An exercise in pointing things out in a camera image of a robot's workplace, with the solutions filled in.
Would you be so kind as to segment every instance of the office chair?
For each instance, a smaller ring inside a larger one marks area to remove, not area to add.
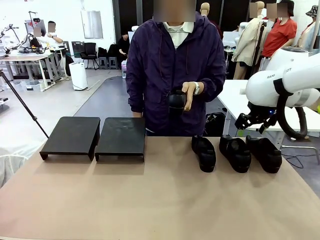
[[[81,55],[81,59],[83,59],[83,61],[82,61],[83,63],[85,62],[85,60],[88,60],[88,63],[86,65],[86,69],[88,69],[88,67],[89,67],[89,60],[92,60],[93,68],[94,68],[94,70],[97,70],[95,63],[98,67],[99,67],[99,64],[96,61],[96,59],[97,59],[96,43],[85,42],[84,43],[84,52],[81,52],[80,55]]]

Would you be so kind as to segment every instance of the white collared shirt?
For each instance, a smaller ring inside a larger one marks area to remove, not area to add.
[[[167,22],[163,22],[163,25],[172,38],[174,48],[177,49],[188,34],[193,32],[195,23],[193,21],[185,21],[180,26],[169,26]]]

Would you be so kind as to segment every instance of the shoe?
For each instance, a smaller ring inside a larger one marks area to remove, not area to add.
[[[211,173],[216,165],[216,152],[212,143],[202,136],[193,136],[191,147],[198,156],[200,169],[205,173]]]
[[[219,150],[236,172],[244,174],[248,171],[251,153],[242,139],[223,135],[220,137]]]
[[[279,171],[282,164],[281,151],[268,138],[252,138],[248,135],[245,143],[263,170],[270,174]]]

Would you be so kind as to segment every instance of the hood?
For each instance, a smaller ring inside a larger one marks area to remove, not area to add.
[[[153,23],[158,27],[158,28],[164,28],[164,24],[162,21],[155,21],[153,19]],[[202,16],[199,12],[195,12],[195,22],[194,22],[194,28],[192,34],[194,37],[199,37],[203,31],[206,29],[207,26],[209,26],[211,22],[206,16]]]

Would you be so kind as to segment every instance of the jacket sleeve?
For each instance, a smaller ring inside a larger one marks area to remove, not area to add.
[[[128,104],[131,111],[142,113],[144,110],[145,74],[141,52],[138,45],[139,31],[134,33],[130,43],[126,63],[126,90],[129,94]]]
[[[201,95],[203,95],[204,101],[207,103],[214,100],[222,92],[226,79],[224,46],[218,30],[215,26],[212,27],[214,29],[210,29],[212,32],[210,39],[213,39],[211,41],[211,51],[206,65],[205,76],[200,80],[204,84],[204,90]]]

